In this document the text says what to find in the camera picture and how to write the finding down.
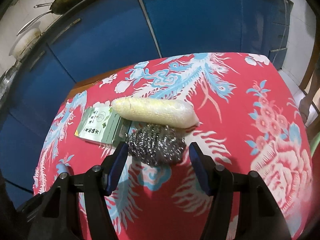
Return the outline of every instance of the steel wool scrubber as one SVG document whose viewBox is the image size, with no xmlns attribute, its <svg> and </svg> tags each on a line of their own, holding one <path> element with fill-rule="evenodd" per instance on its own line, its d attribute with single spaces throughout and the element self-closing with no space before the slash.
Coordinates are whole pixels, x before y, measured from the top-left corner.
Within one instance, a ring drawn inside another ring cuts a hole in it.
<svg viewBox="0 0 320 240">
<path fill-rule="evenodd" d="M 186 148 L 183 130 L 159 124 L 136 130 L 126 143 L 131 156 L 151 167 L 179 163 Z"/>
</svg>

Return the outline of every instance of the blue cabinet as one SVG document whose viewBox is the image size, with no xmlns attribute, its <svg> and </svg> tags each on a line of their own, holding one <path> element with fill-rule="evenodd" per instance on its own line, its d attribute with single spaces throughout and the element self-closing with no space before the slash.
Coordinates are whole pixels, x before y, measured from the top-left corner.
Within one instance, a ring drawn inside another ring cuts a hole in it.
<svg viewBox="0 0 320 240">
<path fill-rule="evenodd" d="M 241 52 L 268 56 L 275 0 L 242 0 Z"/>
<path fill-rule="evenodd" d="M 32 190 L 43 142 L 42 138 L 8 114 L 0 130 L 0 169 L 3 177 Z"/>
<path fill-rule="evenodd" d="M 270 50 L 285 48 L 288 41 L 289 26 L 272 23 Z"/>
<path fill-rule="evenodd" d="M 49 45 L 76 82 L 159 58 L 138 0 L 98 0 L 68 23 L 75 22 Z"/>
<path fill-rule="evenodd" d="M 241 0 L 143 0 L 163 57 L 239 52 Z"/>
<path fill-rule="evenodd" d="M 48 47 L 43 47 L 35 61 L 31 69 L 21 74 L 9 112 L 44 139 L 75 81 Z"/>
<path fill-rule="evenodd" d="M 293 2 L 290 0 L 275 0 L 272 7 L 272 22 L 282 25 L 289 25 L 290 14 L 293 7 Z"/>
</svg>

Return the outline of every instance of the floral tablecloth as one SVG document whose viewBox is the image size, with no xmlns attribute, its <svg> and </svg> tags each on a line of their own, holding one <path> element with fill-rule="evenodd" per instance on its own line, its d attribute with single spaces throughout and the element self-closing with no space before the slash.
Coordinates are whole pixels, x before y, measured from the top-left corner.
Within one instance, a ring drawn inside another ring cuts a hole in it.
<svg viewBox="0 0 320 240">
<path fill-rule="evenodd" d="M 193 105 L 200 125 L 188 131 L 204 154 L 230 171 L 257 171 L 271 190 L 293 239 L 306 223 L 311 195 L 310 150 L 292 95 L 270 61 L 245 53 L 199 53 L 140 62 L 97 82 L 64 103 L 45 139 L 34 193 L 48 191 L 59 169 L 86 172 L 114 149 L 74 136 L 84 109 L 119 97 L 180 99 Z M 234 198 L 228 239 L 238 219 Z M 182 163 L 151 168 L 128 157 L 116 191 L 106 197 L 119 239 L 190 239 L 201 236 L 212 198 L 201 190 L 185 151 Z M 84 196 L 81 227 L 90 239 Z"/>
</svg>

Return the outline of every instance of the cable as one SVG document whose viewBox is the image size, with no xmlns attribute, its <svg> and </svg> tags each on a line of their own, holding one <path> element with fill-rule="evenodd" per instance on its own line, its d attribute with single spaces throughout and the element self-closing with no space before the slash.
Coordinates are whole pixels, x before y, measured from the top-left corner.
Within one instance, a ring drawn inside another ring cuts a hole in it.
<svg viewBox="0 0 320 240">
<path fill-rule="evenodd" d="M 281 42 L 280 42 L 279 49 L 278 49 L 275 57 L 273 58 L 272 64 L 274 63 L 274 61 L 275 61 L 275 59 L 276 59 L 276 57 L 277 57 L 277 55 L 278 55 L 278 53 L 279 53 L 279 51 L 280 51 L 280 49 L 282 47 L 282 42 L 283 42 L 283 38 L 284 38 L 284 35 L 285 35 L 285 31 L 287 30 L 287 5 L 285 3 L 285 0 L 283 0 L 283 2 L 284 2 L 284 13 L 285 13 L 285 27 L 284 27 L 284 31 L 283 31 L 283 35 L 282 35 L 282 39 L 281 39 Z"/>
<path fill-rule="evenodd" d="M 21 186 L 15 184 L 15 183 L 13 183 L 13 182 L 7 180 L 6 178 L 4 178 L 4 180 L 5 180 L 6 182 L 8 182 L 9 184 L 11 184 L 11 185 L 13 185 L 13 186 L 15 186 L 15 187 L 17 187 L 17 188 L 19 188 L 19 189 L 22 189 L 22 190 L 25 191 L 25 192 L 31 193 L 31 194 L 33 195 L 33 191 L 32 191 L 32 190 L 29 190 L 29 189 L 26 189 L 26 188 L 24 188 L 24 187 L 21 187 Z"/>
</svg>

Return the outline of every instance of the corn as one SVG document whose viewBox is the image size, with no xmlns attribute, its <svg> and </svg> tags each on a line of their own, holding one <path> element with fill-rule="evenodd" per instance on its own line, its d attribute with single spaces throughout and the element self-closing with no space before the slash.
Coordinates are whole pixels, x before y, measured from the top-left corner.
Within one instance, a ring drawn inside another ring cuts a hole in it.
<svg viewBox="0 0 320 240">
<path fill-rule="evenodd" d="M 112 108 L 123 118 L 189 128 L 199 123 L 193 107 L 181 100 L 155 98 L 118 98 L 112 101 Z"/>
</svg>

